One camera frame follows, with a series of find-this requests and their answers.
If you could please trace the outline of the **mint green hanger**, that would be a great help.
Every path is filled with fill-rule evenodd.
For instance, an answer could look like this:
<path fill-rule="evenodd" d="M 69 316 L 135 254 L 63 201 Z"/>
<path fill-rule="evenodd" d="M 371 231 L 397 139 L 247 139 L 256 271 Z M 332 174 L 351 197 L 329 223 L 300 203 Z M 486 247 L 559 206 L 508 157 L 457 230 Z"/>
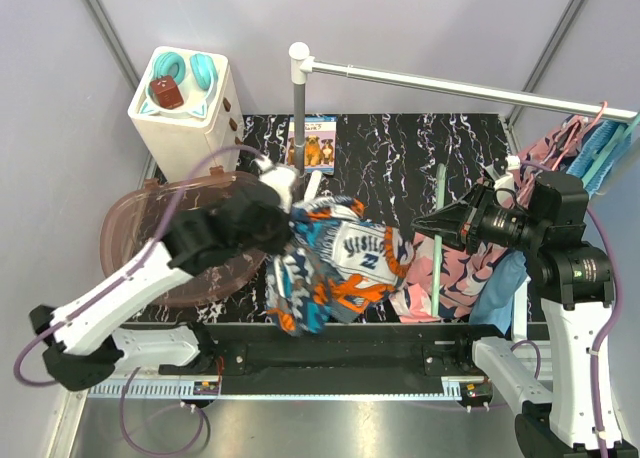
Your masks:
<path fill-rule="evenodd" d="M 436 170 L 435 210 L 439 211 L 444 206 L 446 192 L 446 166 L 441 163 Z M 442 237 L 435 235 L 433 238 L 433 267 L 431 287 L 431 316 L 439 317 L 440 304 L 440 278 L 442 267 Z"/>

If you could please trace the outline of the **blue orange patterned shorts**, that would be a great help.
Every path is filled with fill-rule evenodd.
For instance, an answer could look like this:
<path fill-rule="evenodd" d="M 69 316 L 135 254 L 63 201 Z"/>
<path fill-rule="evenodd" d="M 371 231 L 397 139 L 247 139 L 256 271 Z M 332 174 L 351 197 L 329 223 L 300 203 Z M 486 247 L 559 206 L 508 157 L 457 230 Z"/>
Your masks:
<path fill-rule="evenodd" d="M 291 241 L 266 269 L 266 313 L 291 336 L 320 333 L 330 319 L 351 323 L 405 284 L 412 237 L 364 217 L 348 196 L 318 197 L 291 209 Z"/>

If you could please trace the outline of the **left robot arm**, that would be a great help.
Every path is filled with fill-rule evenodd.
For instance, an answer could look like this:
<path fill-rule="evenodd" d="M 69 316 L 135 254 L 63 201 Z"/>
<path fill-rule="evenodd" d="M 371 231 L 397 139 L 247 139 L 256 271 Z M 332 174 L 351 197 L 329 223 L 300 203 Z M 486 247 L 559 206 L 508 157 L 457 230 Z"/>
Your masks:
<path fill-rule="evenodd" d="M 178 212 L 172 198 L 154 238 L 119 271 L 72 302 L 38 306 L 30 320 L 52 381 L 89 389 L 116 370 L 150 367 L 196 374 L 215 364 L 211 337 L 194 325 L 124 330 L 122 324 L 160 295 L 209 268 L 256 249 L 274 254 L 290 236 L 290 185 L 259 181 L 213 205 Z"/>

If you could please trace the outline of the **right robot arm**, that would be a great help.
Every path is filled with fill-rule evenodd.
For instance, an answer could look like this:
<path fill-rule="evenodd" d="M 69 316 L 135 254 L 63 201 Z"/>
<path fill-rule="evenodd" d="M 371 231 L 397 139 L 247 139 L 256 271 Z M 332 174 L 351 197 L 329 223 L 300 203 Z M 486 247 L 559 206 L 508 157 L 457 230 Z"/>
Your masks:
<path fill-rule="evenodd" d="M 552 389 L 540 385 L 506 340 L 468 340 L 454 349 L 466 374 L 481 370 L 515 415 L 526 457 L 636 457 L 612 407 L 605 333 L 618 295 L 607 254 L 584 241 L 589 195 L 558 171 L 534 180 L 527 208 L 499 204 L 492 182 L 412 222 L 425 236 L 472 254 L 483 243 L 523 252 L 549 333 Z"/>

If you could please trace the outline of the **pink patterned shorts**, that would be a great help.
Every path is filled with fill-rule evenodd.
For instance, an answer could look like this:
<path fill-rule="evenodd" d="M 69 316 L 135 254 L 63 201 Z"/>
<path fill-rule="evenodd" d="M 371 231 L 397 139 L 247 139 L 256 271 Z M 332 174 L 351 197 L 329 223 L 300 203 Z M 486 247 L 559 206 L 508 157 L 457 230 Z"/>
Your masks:
<path fill-rule="evenodd" d="M 560 148 L 572 131 L 578 131 L 586 117 L 571 116 L 533 145 L 522 150 L 522 162 L 533 161 L 551 168 Z M 571 165 L 588 140 L 592 128 L 582 143 L 565 156 L 558 169 Z M 479 251 L 468 255 L 444 246 L 440 278 L 439 317 L 431 316 L 431 287 L 433 267 L 433 239 L 416 234 L 416 258 L 407 275 L 406 287 L 390 298 L 395 313 L 402 323 L 428 323 L 441 320 L 469 320 L 476 300 L 500 260 L 510 252 L 496 245 L 482 244 Z"/>

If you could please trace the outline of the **light blue shorts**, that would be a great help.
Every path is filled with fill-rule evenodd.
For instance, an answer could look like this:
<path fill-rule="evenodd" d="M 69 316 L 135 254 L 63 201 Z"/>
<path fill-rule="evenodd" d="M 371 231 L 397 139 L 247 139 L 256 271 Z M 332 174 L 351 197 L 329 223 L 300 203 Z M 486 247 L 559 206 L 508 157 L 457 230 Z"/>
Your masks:
<path fill-rule="evenodd" d="M 502 334 L 511 327 L 516 292 L 527 279 L 520 251 L 505 255 L 494 268 L 469 316 L 471 325 L 492 325 Z"/>

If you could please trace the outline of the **dog picture book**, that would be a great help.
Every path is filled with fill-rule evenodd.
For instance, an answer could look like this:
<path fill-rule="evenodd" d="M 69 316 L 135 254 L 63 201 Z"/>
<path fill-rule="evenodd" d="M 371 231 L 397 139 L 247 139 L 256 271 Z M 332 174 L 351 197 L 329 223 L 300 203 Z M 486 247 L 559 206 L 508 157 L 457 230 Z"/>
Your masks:
<path fill-rule="evenodd" d="M 320 171 L 325 175 L 335 172 L 337 117 L 314 115 L 305 117 L 305 171 Z"/>

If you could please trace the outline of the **pink translucent plastic basin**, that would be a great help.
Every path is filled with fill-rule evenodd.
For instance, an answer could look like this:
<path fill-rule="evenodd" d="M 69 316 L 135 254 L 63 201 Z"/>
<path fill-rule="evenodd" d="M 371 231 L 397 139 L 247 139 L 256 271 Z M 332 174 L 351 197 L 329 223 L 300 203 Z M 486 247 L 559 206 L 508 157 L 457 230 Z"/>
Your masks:
<path fill-rule="evenodd" d="M 164 183 L 156 179 L 118 200 L 105 216 L 100 236 L 100 260 L 105 276 L 112 275 L 134 257 L 156 232 L 175 192 L 185 187 L 179 211 L 210 205 L 257 182 L 241 171 L 225 172 L 212 168 L 210 174 L 185 183 Z M 157 305 L 171 308 L 204 305 L 223 301 L 253 279 L 265 254 L 258 250 L 236 256 L 225 265 L 210 268 L 188 283 L 156 299 Z"/>

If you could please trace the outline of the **brown cube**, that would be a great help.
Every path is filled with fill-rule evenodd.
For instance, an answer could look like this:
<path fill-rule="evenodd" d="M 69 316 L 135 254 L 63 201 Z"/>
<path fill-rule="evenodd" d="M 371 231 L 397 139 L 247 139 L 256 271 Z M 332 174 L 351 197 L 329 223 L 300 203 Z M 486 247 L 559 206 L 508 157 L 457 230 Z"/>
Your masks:
<path fill-rule="evenodd" d="M 171 75 L 152 80 L 149 84 L 149 91 L 152 99 L 160 108 L 173 110 L 184 104 L 179 86 Z"/>

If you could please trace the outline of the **teal cat ear headphones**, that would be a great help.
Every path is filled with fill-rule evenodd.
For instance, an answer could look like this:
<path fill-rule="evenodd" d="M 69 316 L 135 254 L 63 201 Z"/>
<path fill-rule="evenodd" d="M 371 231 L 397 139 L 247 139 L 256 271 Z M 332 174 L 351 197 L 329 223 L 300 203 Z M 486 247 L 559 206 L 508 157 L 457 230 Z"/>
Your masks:
<path fill-rule="evenodd" d="M 174 78 L 184 99 L 184 104 L 173 110 L 160 108 L 149 91 L 150 82 L 165 75 Z M 160 53 L 152 62 L 150 78 L 144 88 L 144 100 L 138 113 L 171 119 L 204 120 L 217 93 L 217 83 L 218 72 L 211 56 L 193 53 L 185 58 L 174 51 Z"/>

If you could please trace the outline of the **silver clothes rack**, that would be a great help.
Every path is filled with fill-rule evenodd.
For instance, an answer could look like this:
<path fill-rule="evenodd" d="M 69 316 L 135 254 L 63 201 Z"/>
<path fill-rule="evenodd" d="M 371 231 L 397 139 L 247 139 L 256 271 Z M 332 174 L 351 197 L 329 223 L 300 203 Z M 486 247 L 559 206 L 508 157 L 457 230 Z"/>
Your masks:
<path fill-rule="evenodd" d="M 316 60 L 316 58 L 311 55 L 309 47 L 303 42 L 295 42 L 289 47 L 289 57 L 291 62 L 291 81 L 294 92 L 294 163 L 295 167 L 300 171 L 304 169 L 302 151 L 305 145 L 303 126 L 306 115 L 306 83 L 307 77 L 312 73 L 494 101 L 546 111 L 572 113 L 590 117 L 599 116 L 628 125 L 633 124 L 634 120 L 639 117 L 637 112 L 610 108 L 604 105 L 589 105 L 586 103 L 541 96 L 534 93 L 516 92 L 426 76 L 322 62 Z"/>

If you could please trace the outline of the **blue knitted garment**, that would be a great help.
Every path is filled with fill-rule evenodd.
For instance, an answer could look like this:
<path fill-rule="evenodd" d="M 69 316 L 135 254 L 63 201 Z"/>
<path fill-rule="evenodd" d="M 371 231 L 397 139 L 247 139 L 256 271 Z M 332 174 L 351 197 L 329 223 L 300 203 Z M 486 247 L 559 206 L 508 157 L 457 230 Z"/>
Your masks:
<path fill-rule="evenodd" d="M 593 196 L 630 144 L 627 125 L 605 120 L 592 130 L 567 173 L 580 178 L 586 192 Z"/>

